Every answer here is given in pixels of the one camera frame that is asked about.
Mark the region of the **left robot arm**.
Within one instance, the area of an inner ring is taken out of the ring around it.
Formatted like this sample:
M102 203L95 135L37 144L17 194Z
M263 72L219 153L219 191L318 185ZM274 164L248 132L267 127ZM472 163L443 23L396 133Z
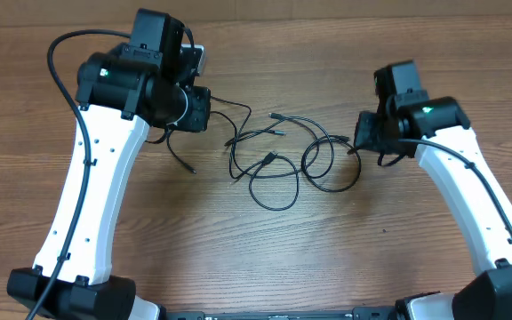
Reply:
M76 136L58 209L29 268L10 273L6 291L30 315L51 319L163 319L133 280L113 276L112 247L127 181L151 128L203 132L209 89L195 85L204 48L164 12L141 9L130 33L96 52L77 73L67 101Z

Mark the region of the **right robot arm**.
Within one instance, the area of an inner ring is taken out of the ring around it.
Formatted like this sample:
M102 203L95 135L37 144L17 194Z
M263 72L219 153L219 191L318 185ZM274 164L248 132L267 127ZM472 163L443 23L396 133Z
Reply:
M512 319L512 203L486 163L468 116L453 97L429 98L411 60L378 69L373 80L379 106L359 115L356 148L417 161L451 211L476 277L456 293L354 308L353 317Z

